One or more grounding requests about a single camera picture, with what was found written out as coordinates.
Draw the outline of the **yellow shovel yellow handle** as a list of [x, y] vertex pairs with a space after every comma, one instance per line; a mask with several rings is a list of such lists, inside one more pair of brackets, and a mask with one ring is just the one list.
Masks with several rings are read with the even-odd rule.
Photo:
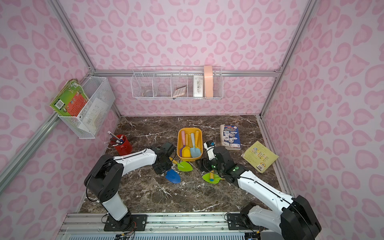
[[183, 158], [190, 158], [192, 155], [191, 155], [191, 151], [190, 151], [190, 147], [189, 147], [189, 136], [188, 134], [185, 134], [185, 139], [186, 139], [186, 144], [185, 144], [185, 147], [183, 149]]

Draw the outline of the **light blue shovel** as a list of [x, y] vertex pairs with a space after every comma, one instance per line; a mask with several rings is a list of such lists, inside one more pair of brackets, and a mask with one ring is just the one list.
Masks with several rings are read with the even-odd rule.
[[194, 134], [191, 133], [191, 141], [192, 141], [193, 147], [190, 149], [190, 152], [191, 152], [192, 158], [198, 158], [202, 154], [201, 149], [197, 147], [198, 136], [199, 136], [199, 131], [195, 131]]

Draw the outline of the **purple shovel pink handle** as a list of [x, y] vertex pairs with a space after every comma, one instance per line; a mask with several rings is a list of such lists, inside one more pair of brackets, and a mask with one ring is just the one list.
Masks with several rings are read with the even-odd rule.
[[180, 150], [179, 150], [179, 154], [180, 154], [181, 157], [183, 156], [182, 152], [183, 152], [183, 149], [184, 149], [185, 144], [186, 144], [185, 136], [186, 136], [186, 135], [185, 135], [185, 131], [181, 131], [181, 140], [182, 140], [182, 144], [181, 144], [181, 147], [180, 147]]

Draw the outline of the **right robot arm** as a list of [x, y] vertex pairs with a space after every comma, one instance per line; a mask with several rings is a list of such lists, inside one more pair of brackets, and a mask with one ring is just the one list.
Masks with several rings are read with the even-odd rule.
[[285, 240], [314, 240], [319, 235], [321, 224], [306, 198], [293, 197], [262, 181], [245, 166], [236, 164], [223, 146], [208, 141], [204, 149], [207, 157], [201, 160], [202, 171], [217, 174], [268, 207], [248, 204], [243, 208], [241, 214], [246, 228], [265, 227]]

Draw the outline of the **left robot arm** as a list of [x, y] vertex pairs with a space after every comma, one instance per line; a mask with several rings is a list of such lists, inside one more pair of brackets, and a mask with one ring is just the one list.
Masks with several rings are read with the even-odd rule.
[[129, 155], [103, 155], [85, 178], [84, 185], [115, 221], [123, 222], [130, 219], [131, 214], [118, 194], [122, 177], [146, 166], [151, 166], [156, 174], [161, 175], [172, 168], [170, 157], [175, 153], [176, 147], [166, 142], [160, 147]]

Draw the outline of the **yellow plastic storage box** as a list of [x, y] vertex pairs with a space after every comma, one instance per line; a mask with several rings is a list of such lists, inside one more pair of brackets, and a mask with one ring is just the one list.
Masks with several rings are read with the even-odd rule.
[[[182, 140], [181, 140], [181, 131], [185, 131], [185, 134], [188, 134], [189, 136], [189, 147], [190, 149], [193, 147], [193, 144], [192, 144], [192, 141], [191, 141], [191, 133], [195, 133], [195, 131], [199, 131], [199, 136], [198, 136], [198, 142], [197, 142], [197, 147], [201, 149], [201, 156], [198, 157], [198, 158], [183, 158], [180, 156], [179, 154], [179, 150], [180, 150], [180, 147], [181, 147], [181, 144], [182, 144]], [[201, 159], [202, 155], [203, 155], [203, 134], [202, 134], [202, 131], [199, 129], [199, 128], [182, 128], [181, 130], [179, 130], [179, 133], [178, 133], [178, 142], [177, 142], [177, 155], [178, 157], [182, 160], [182, 161], [185, 161], [185, 162], [194, 162], [196, 160], [199, 160]]]

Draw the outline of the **white box in shelf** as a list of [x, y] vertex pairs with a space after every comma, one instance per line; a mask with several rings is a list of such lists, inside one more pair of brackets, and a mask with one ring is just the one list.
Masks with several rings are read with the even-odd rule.
[[204, 97], [204, 76], [202, 75], [193, 76], [193, 97], [194, 98]]

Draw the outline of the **pink box in shelf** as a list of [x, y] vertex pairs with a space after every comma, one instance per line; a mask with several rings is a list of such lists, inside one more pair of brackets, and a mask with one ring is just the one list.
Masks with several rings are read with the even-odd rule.
[[214, 97], [213, 67], [204, 66], [204, 90], [206, 98]]

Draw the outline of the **thick blue cover book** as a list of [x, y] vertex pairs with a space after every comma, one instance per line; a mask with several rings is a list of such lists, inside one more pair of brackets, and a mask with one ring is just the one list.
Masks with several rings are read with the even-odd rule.
[[221, 125], [220, 139], [221, 139], [221, 146], [224, 146], [227, 150], [232, 150], [232, 151], [241, 150], [239, 128], [237, 126]]

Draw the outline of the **yellow green booklet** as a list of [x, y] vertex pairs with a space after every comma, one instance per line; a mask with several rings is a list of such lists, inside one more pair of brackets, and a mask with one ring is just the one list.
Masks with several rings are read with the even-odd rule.
[[242, 154], [242, 158], [263, 174], [279, 156], [257, 141]]

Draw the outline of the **red pen cup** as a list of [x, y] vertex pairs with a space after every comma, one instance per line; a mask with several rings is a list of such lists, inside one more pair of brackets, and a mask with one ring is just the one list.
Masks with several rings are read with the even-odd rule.
[[132, 153], [133, 147], [125, 135], [115, 135], [110, 131], [108, 131], [108, 134], [112, 137], [110, 139], [110, 145], [116, 149], [120, 156], [125, 156]]

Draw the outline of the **round metal tin in shelf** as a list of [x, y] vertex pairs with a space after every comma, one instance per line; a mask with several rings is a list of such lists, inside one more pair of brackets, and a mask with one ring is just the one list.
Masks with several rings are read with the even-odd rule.
[[142, 94], [143, 97], [145, 98], [152, 98], [154, 96], [154, 91], [152, 88], [147, 88], [143, 91]]

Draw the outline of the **white paper in basket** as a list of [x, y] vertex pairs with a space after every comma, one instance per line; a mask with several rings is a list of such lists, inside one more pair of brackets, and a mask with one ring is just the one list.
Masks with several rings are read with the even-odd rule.
[[107, 110], [108, 105], [101, 101], [99, 98], [96, 98], [90, 105], [90, 108], [87, 110], [86, 114], [80, 117], [81, 123], [79, 128], [95, 135], [104, 121], [104, 114]]

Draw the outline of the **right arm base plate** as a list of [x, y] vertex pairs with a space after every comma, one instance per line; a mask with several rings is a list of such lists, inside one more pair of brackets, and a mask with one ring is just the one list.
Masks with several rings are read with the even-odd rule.
[[254, 225], [249, 219], [239, 213], [226, 213], [224, 218], [228, 223], [229, 230], [255, 231], [260, 229], [259, 226]]

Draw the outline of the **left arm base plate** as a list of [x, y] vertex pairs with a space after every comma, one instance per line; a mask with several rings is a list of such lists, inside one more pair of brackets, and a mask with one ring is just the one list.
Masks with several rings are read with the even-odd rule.
[[132, 215], [124, 216], [117, 221], [112, 216], [108, 215], [105, 222], [104, 232], [130, 232], [132, 230], [142, 232], [147, 225], [148, 215]]

